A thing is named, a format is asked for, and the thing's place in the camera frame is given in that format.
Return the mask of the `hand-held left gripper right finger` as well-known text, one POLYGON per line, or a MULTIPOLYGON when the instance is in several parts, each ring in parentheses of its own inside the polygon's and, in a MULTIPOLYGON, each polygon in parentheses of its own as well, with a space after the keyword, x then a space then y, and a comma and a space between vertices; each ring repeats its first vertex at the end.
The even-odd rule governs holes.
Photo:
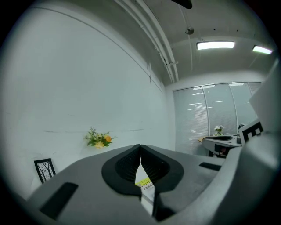
POLYGON ((163 221, 194 202, 213 181, 224 159, 141 145, 141 164, 155 187, 152 216, 163 221))

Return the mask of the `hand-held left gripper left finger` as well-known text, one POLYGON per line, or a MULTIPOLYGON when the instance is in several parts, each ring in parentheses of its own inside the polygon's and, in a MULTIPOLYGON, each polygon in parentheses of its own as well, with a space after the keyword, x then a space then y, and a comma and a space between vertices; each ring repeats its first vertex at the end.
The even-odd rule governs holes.
POLYGON ((78 160, 42 184, 28 199, 31 215, 40 225, 152 225, 154 219, 137 195, 113 190, 102 167, 117 155, 139 150, 129 145, 78 160))

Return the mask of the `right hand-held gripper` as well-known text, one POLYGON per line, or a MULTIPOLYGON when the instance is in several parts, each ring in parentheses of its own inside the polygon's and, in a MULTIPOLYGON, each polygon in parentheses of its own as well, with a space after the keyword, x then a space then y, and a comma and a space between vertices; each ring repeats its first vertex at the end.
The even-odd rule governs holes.
POLYGON ((202 145, 213 154, 228 154, 232 148, 240 147, 255 136, 263 133, 260 120, 254 120, 246 125, 240 126, 238 134, 241 144, 237 143, 237 135, 208 136, 202 138, 202 145))

